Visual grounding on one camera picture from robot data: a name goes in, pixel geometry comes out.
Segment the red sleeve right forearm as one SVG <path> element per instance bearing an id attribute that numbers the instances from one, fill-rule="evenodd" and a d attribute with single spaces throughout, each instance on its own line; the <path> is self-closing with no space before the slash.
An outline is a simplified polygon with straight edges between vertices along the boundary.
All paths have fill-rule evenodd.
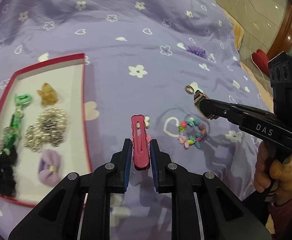
<path id="1" fill-rule="evenodd" d="M 275 230 L 272 239 L 292 239 L 292 199 L 281 206 L 271 203 L 269 211 Z"/>

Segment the right hand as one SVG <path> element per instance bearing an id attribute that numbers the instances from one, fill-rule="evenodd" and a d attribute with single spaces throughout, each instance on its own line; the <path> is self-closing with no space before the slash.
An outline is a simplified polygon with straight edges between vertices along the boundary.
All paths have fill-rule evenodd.
<path id="1" fill-rule="evenodd" d="M 253 185 L 258 192 L 262 193 L 270 187 L 271 179 L 278 180 L 279 186 L 273 200 L 277 206 L 281 206 L 292 200 L 292 155 L 286 164 L 274 160 L 271 165 L 268 165 L 268 158 L 269 151 L 266 143 L 262 142 L 258 148 Z"/>

